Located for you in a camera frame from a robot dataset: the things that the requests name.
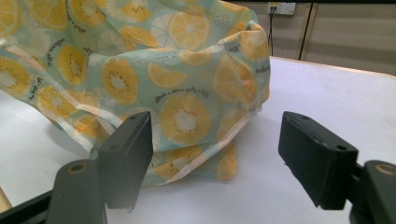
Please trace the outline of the fruit print fabric bag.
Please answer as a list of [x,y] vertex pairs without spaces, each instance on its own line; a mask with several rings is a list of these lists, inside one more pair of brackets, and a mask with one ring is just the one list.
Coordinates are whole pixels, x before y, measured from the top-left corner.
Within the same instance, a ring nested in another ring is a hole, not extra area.
[[89,153],[149,112],[144,182],[236,173],[233,138],[268,99],[267,35],[223,0],[0,0],[0,91]]

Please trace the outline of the black horizontal bar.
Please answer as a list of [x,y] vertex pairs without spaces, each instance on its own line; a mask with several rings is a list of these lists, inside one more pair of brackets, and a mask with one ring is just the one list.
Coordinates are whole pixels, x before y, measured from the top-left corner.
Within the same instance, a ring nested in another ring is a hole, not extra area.
[[318,3],[318,4],[374,4],[396,5],[396,0],[224,0],[228,2],[282,2],[282,3]]

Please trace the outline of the white wall socket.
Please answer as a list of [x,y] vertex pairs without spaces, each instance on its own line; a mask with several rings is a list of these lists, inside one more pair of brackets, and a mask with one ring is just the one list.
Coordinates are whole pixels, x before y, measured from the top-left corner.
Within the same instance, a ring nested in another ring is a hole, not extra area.
[[267,13],[273,15],[292,16],[295,12],[295,8],[295,3],[269,2],[267,6]]

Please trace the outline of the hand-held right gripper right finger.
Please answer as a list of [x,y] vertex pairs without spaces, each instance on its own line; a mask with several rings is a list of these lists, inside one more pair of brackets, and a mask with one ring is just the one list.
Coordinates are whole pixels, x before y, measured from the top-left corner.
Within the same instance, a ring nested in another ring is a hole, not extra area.
[[283,113],[278,153],[314,203],[341,210],[359,151],[308,116]]

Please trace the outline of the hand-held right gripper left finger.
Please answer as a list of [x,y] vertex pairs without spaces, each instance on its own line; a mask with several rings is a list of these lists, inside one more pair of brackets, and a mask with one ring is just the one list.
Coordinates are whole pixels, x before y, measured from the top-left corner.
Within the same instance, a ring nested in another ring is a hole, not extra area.
[[98,149],[102,189],[109,209],[135,207],[153,156],[148,111],[128,117]]

